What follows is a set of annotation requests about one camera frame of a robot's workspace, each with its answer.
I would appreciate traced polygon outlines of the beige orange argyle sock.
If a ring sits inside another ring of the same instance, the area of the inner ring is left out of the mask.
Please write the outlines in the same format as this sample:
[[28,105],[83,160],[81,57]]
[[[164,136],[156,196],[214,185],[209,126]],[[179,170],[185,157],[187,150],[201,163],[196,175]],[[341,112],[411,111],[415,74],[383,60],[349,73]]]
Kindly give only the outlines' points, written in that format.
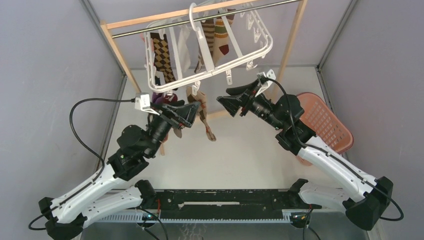
[[191,86],[186,87],[186,96],[189,103],[199,102],[200,107],[197,110],[197,115],[199,116],[200,121],[203,123],[205,127],[205,133],[207,138],[211,142],[215,142],[216,136],[212,132],[208,122],[207,122],[207,95],[202,91],[197,91],[196,95],[193,94],[193,88]]

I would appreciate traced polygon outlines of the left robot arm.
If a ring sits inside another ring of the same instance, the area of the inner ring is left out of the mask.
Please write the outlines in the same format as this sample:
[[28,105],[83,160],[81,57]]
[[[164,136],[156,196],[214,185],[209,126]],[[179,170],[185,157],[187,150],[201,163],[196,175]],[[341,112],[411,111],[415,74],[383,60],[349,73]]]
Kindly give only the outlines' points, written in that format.
[[98,220],[128,208],[149,209],[157,196],[148,180],[114,195],[104,195],[118,185],[129,182],[148,165],[148,159],[156,156],[172,128],[190,128],[198,113],[200,103],[152,104],[155,111],[143,129],[127,126],[117,139],[118,150],[101,168],[80,185],[64,195],[44,197],[39,202],[41,216],[47,219],[44,230],[54,240],[71,240],[83,229]]

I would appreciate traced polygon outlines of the purple orange striped sock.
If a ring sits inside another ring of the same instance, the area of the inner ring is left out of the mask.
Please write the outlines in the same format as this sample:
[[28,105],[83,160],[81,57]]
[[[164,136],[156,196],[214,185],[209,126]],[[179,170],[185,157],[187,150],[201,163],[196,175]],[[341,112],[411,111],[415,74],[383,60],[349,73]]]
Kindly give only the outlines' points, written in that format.
[[171,103],[178,101],[178,97],[175,93],[172,95],[167,95],[166,93],[156,93],[154,92],[151,97],[151,102],[153,103]]

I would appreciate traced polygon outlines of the white plastic clip hanger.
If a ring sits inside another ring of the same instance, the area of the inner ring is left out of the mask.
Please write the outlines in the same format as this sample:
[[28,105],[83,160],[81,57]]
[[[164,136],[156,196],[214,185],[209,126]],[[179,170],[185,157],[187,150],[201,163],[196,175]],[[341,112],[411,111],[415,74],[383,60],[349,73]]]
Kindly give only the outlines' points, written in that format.
[[[170,17],[151,23],[143,33],[147,85],[155,93],[170,94],[177,88],[192,87],[194,94],[202,80],[226,73],[232,84],[231,70],[240,65],[253,69],[254,60],[264,58],[274,40],[257,8],[242,3],[239,9],[222,7],[217,14],[200,17],[192,3],[188,20]],[[232,29],[234,18],[246,21],[247,38],[253,49],[242,51],[240,37]]]

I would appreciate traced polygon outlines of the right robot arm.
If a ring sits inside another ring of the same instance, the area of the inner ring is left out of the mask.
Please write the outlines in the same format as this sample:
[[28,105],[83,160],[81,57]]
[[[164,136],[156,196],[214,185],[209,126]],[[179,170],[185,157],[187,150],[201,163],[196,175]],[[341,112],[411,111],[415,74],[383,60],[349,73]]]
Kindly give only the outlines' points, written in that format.
[[332,178],[337,188],[325,187],[299,179],[291,186],[289,203],[295,208],[305,204],[344,213],[362,230],[370,231],[383,218],[392,199],[393,182],[387,177],[376,178],[364,172],[326,144],[317,133],[301,121],[304,109],[293,94],[284,93],[272,102],[260,91],[268,77],[228,88],[217,101],[231,115],[253,113],[275,128],[276,140],[286,151],[300,157]]

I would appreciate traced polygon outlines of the beige red striped sock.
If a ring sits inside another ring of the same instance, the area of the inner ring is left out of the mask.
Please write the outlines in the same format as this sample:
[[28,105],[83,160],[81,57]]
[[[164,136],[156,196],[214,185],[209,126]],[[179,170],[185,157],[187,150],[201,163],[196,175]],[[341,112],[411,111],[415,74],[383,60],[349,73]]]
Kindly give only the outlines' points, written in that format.
[[179,129],[179,128],[173,128],[173,132],[174,132],[174,134],[175,134],[175,136],[177,138],[179,138],[179,139],[182,138],[182,130],[181,129]]

